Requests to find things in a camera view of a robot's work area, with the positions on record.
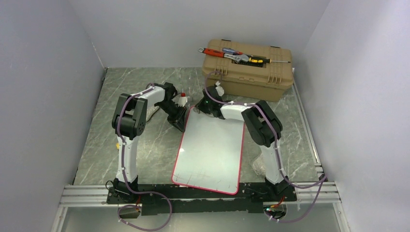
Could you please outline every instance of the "toolbox lid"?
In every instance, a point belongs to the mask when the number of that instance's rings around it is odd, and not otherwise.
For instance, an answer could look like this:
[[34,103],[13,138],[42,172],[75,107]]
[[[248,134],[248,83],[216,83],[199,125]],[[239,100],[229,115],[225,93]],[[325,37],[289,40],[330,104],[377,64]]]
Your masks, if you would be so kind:
[[292,54],[288,49],[273,46],[251,45],[227,40],[211,40],[207,48],[221,51],[227,47],[246,55],[263,57],[271,60],[290,61],[290,63],[271,62],[262,67],[237,64],[232,59],[205,56],[202,71],[210,73],[220,71],[224,80],[259,85],[264,87],[288,89],[293,84]]

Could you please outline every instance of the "wire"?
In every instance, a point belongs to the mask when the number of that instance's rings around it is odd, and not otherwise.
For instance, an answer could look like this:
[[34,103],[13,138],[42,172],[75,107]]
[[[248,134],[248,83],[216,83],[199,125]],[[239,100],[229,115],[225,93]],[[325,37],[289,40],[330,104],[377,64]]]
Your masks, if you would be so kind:
[[[220,71],[212,71],[212,72],[208,73],[208,75],[205,77],[205,93],[207,94],[207,96],[208,96],[211,100],[213,100],[214,102],[219,103],[219,104],[223,104],[223,105],[227,105],[227,104],[229,104],[229,105],[245,105],[245,104],[242,103],[242,102],[223,102],[223,101],[218,101],[218,100],[214,99],[214,98],[209,94],[208,89],[206,89],[206,81],[207,81],[208,78],[209,78],[212,74],[214,74],[214,73],[219,74],[219,75],[220,75],[220,79],[222,79],[222,75],[223,75],[223,74],[222,74]],[[283,179],[284,179],[286,182],[288,182],[289,185],[291,185],[292,187],[298,188],[298,189],[308,189],[308,188],[311,188],[311,187],[313,187],[313,186],[319,185],[319,189],[318,189],[318,192],[316,193],[315,199],[313,200],[312,204],[309,206],[309,208],[307,209],[307,211],[306,211],[301,217],[299,217],[299,218],[297,218],[297,219],[294,219],[294,220],[281,221],[281,222],[283,222],[283,223],[289,223],[289,222],[299,221],[299,220],[303,219],[303,218],[311,211],[311,209],[313,208],[313,206],[314,206],[314,204],[315,204],[315,202],[316,202],[316,200],[317,200],[317,198],[318,198],[318,196],[319,196],[319,192],[320,192],[320,190],[321,190],[321,188],[322,188],[323,182],[327,179],[327,175],[324,175],[324,177],[323,177],[321,180],[319,180],[318,182],[316,182],[316,183],[314,183],[314,184],[312,184],[312,185],[308,185],[308,186],[295,185],[295,184],[293,184],[290,180],[288,180],[288,178],[286,178],[285,174],[284,174],[283,171],[282,171],[283,168],[282,168],[282,164],[281,164],[281,162],[280,162],[280,155],[279,155],[279,151],[278,151],[278,134],[276,133],[275,129],[273,128],[272,124],[270,123],[270,121],[268,120],[268,118],[266,117],[266,115],[264,114],[264,112],[262,111],[262,109],[261,109],[257,104],[247,104],[247,105],[253,106],[253,107],[255,107],[255,108],[259,111],[259,113],[260,113],[261,116],[264,118],[265,122],[267,123],[268,127],[270,128],[270,130],[272,131],[272,133],[273,133],[273,135],[274,135],[274,137],[275,137],[273,149],[275,150],[276,162],[278,163],[279,173],[280,173],[280,175],[283,177]]]
[[280,199],[279,203],[274,204],[274,205],[271,205],[270,207],[271,207],[271,208],[277,208],[280,204],[282,204],[282,202],[283,202],[284,200],[285,200],[285,196],[283,196],[283,197]]
[[107,181],[107,182],[105,183],[105,188],[106,188],[107,190],[110,190],[110,189],[107,187],[108,182],[111,182],[112,185],[114,185],[114,183],[113,183],[112,180],[109,180],[109,181]]
[[259,191],[256,191],[256,190],[254,190],[254,189],[251,189],[251,188],[246,188],[246,189],[249,189],[249,190],[254,191],[254,192],[256,192],[256,193],[259,193],[259,194],[261,194],[261,195],[268,194],[268,192],[259,192]]
[[128,179],[127,179],[127,176],[126,176],[126,173],[125,173],[125,166],[124,166],[124,163],[125,163],[125,155],[124,155],[124,154],[125,154],[125,143],[126,143],[126,141],[125,141],[124,136],[121,135],[121,132],[120,132],[119,128],[120,128],[121,121],[122,121],[122,117],[124,116],[125,109],[127,108],[128,103],[129,103],[132,99],[134,99],[134,98],[136,98],[136,97],[139,97],[139,96],[141,96],[141,95],[143,95],[143,94],[149,93],[149,92],[151,92],[151,91],[154,90],[154,89],[155,89],[154,84],[153,84],[153,83],[149,83],[149,84],[147,85],[147,89],[146,89],[146,90],[144,90],[144,91],[142,91],[142,92],[139,92],[139,93],[136,93],[136,94],[130,96],[130,97],[125,101],[124,106],[123,106],[122,109],[121,109],[121,113],[119,114],[118,123],[117,123],[117,135],[121,138],[121,140],[122,140],[122,142],[123,142],[123,146],[121,146],[122,176],[124,177],[125,186],[127,187],[128,191],[130,191],[131,193],[134,193],[134,194],[148,194],[148,193],[152,193],[152,194],[159,195],[159,196],[163,197],[163,198],[168,202],[168,205],[169,205],[169,216],[168,216],[167,220],[165,221],[164,224],[162,224],[161,226],[159,226],[159,227],[157,227],[157,228],[155,228],[155,229],[145,229],[145,228],[136,226],[136,225],[134,225],[134,224],[132,224],[132,223],[129,223],[129,222],[127,222],[126,220],[122,219],[121,216],[120,216],[120,212],[121,212],[123,209],[125,209],[125,208],[135,208],[135,209],[141,210],[141,207],[139,207],[139,206],[137,206],[137,205],[133,205],[133,204],[128,204],[128,205],[125,205],[125,206],[123,206],[123,207],[121,207],[121,208],[118,209],[118,211],[117,211],[117,216],[118,216],[118,221],[119,221],[119,222],[122,222],[122,223],[124,223],[124,224],[126,224],[126,225],[129,225],[129,226],[131,226],[131,227],[133,227],[133,228],[136,228],[136,229],[139,229],[139,230],[142,230],[142,231],[157,231],[157,230],[160,230],[160,229],[164,228],[164,227],[168,224],[169,220],[171,219],[171,216],[172,216],[172,205],[171,205],[171,201],[170,201],[164,194],[162,194],[162,193],[155,192],[155,191],[137,192],[137,191],[134,191],[133,189],[131,189],[130,185],[128,184]]
[[141,201],[141,195],[139,195],[138,196],[138,200],[137,200],[137,203],[135,203],[135,205],[136,206],[138,206],[138,204],[140,203],[140,201]]
[[279,219],[283,218],[286,215],[285,211],[279,210],[264,210],[265,215],[269,218],[269,220],[275,219],[278,221]]

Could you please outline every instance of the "red handled tool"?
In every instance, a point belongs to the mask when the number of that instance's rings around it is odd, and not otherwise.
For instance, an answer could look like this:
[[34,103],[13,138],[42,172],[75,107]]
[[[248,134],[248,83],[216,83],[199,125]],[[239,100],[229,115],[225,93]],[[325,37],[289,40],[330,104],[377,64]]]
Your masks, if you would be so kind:
[[233,59],[236,63],[240,62],[241,60],[244,62],[249,62],[249,57],[247,55],[231,55],[226,54],[218,50],[210,49],[210,48],[199,48],[198,52],[202,52],[204,54],[213,56],[213,57],[220,57],[220,58],[229,58]]

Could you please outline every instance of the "whiteboard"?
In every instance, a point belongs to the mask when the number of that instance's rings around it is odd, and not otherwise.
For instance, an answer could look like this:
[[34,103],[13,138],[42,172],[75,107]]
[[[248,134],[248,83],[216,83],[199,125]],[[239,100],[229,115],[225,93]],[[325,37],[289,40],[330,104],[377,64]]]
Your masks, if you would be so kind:
[[234,195],[238,192],[243,121],[219,119],[190,109],[172,182]]

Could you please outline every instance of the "gray marble surface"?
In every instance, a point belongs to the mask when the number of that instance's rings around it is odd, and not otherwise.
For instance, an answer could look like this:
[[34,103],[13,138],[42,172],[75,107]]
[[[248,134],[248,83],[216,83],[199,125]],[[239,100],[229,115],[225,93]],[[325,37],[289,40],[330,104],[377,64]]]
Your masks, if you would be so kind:
[[[178,91],[192,97],[191,104],[202,98],[204,77],[201,68],[110,68],[98,99],[86,141],[75,185],[101,185],[115,178],[118,166],[117,137],[111,120],[121,93],[142,91],[147,83],[173,83]],[[257,99],[224,96],[224,100],[256,102]],[[305,128],[299,114],[296,96],[287,90],[279,102],[269,102],[283,124],[281,153],[283,165],[291,181],[317,181],[314,160],[309,148]],[[167,114],[158,111],[147,123],[137,152],[138,182],[141,184],[170,184],[172,170],[182,133],[166,120]],[[241,182],[262,182],[251,167],[260,149],[246,130]]]

